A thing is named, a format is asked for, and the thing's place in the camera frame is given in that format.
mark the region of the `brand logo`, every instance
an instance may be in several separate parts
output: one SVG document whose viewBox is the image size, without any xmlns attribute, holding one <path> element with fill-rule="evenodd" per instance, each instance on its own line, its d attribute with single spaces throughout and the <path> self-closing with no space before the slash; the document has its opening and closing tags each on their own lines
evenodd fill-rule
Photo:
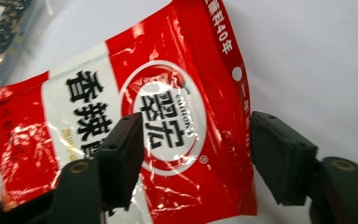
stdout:
<svg viewBox="0 0 358 224">
<path fill-rule="evenodd" d="M 142 112 L 145 161 L 157 175 L 188 169 L 202 150 L 205 107 L 192 78 L 178 65 L 153 61 L 136 69 L 122 92 L 123 116 Z"/>
</svg>

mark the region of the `white dot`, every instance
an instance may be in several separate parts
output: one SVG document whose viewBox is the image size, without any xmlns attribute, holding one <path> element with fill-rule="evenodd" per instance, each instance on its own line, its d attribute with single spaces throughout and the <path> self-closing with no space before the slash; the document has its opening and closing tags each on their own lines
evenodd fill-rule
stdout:
<svg viewBox="0 0 358 224">
<path fill-rule="evenodd" d="M 232 70 L 232 78 L 236 81 L 241 81 L 242 79 L 242 69 L 240 67 L 235 67 Z"/>
</svg>

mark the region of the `red and white package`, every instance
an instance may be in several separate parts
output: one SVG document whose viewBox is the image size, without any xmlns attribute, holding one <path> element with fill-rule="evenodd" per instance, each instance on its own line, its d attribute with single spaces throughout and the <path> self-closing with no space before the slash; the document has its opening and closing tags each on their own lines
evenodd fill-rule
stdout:
<svg viewBox="0 0 358 224">
<path fill-rule="evenodd" d="M 120 118 L 144 116 L 145 161 L 131 223 L 207 223 L 255 215 L 250 102 L 220 0 L 165 8 L 37 77 L 0 88 L 6 209 L 57 184 Z"/>
</svg>

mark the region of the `registered trademark symbol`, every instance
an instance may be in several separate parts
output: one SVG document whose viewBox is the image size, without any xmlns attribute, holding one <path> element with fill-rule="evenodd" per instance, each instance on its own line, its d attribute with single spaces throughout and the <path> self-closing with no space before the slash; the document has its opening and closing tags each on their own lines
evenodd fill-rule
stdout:
<svg viewBox="0 0 358 224">
<path fill-rule="evenodd" d="M 201 156 L 200 157 L 200 163 L 202 163 L 202 164 L 205 164 L 205 163 L 207 163 L 208 162 L 208 157 L 207 156 Z"/>
</svg>

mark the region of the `white surface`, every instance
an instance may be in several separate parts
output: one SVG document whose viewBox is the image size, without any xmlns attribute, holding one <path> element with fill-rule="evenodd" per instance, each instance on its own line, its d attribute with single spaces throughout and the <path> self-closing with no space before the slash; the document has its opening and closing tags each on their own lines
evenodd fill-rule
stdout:
<svg viewBox="0 0 358 224">
<path fill-rule="evenodd" d="M 24 80 L 116 35 L 168 0 L 51 0 L 8 83 Z M 319 146 L 318 159 L 358 163 L 358 0 L 225 0 L 250 81 L 252 109 L 273 114 Z M 275 204 L 256 176 L 256 218 L 310 223 L 308 207 Z"/>
</svg>

